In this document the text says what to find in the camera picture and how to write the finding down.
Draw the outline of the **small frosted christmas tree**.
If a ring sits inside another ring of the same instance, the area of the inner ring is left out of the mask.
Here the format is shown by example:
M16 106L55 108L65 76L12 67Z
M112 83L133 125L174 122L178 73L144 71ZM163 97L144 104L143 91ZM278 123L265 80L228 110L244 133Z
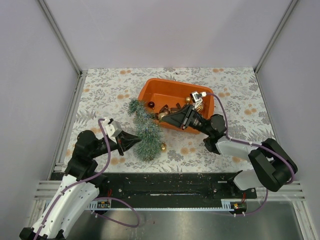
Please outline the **small frosted christmas tree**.
M158 158L162 152L163 135L161 127L155 121L155 115L148 111L146 104L132 98L127 113L133 117L135 133L141 139L134 147L136 157L144 162Z

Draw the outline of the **gold flower ornament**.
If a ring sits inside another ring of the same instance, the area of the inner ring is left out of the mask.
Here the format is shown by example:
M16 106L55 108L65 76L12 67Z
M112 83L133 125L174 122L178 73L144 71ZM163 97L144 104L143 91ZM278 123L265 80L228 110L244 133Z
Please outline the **gold flower ornament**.
M163 142L162 144L161 144L161 151L162 152L165 152L167 150L167 145Z

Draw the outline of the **orange plastic tray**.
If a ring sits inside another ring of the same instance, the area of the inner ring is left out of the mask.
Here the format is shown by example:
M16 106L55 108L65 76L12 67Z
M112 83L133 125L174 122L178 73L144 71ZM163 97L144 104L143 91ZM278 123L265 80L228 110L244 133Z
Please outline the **orange plastic tray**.
M168 105L170 108L176 108L176 104L179 103L181 107L186 104L186 98L190 97L190 93L197 91L214 93L212 89L191 83L161 79L150 78L141 89L138 100L145 102L148 105L149 102L154 103L154 107L151 109L147 107L148 111L153 113L159 113L161 108ZM203 98L203 109L200 112L206 119L214 114L215 100L213 96L206 96ZM186 132L191 134L200 134L199 131L188 127L186 130L176 128L168 123L160 122L159 125L162 128L172 129L180 132Z

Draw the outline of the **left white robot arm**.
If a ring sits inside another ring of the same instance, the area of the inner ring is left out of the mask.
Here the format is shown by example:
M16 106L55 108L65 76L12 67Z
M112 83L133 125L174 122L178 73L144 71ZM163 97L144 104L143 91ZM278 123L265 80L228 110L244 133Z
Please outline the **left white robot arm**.
M96 157L118 151L128 151L141 139L121 131L114 139L98 139L91 130L82 131L67 164L57 192L47 209L32 227L25 227L19 234L22 240L64 240L89 203L97 197L108 197L108 177L96 172Z

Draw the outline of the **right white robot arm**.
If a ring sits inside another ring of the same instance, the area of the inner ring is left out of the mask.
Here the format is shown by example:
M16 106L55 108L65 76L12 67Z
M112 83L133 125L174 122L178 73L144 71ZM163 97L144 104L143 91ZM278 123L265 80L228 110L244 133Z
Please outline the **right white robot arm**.
M226 119L220 114L206 119L192 105L186 104L174 111L162 109L157 118L178 129L193 128L205 134L204 146L211 153L249 161L253 169L240 171L232 179L239 190L265 187L277 192L292 183L298 171L297 165L276 140L268 138L255 143L228 136Z

